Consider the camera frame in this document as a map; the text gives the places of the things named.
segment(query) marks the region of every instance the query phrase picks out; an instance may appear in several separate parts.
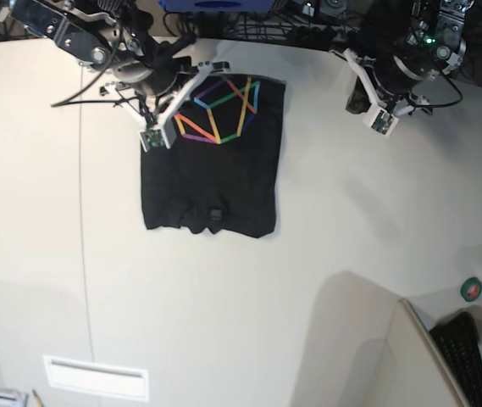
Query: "folded t-shirt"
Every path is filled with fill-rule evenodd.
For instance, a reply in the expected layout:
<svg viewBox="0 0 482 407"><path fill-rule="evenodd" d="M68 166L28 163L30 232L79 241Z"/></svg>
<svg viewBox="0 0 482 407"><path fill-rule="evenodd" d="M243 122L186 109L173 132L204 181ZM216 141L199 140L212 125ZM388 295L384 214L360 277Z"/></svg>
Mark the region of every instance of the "folded t-shirt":
<svg viewBox="0 0 482 407"><path fill-rule="evenodd" d="M273 232L284 94L269 78L208 77L175 116L173 147L141 151L147 229Z"/></svg>

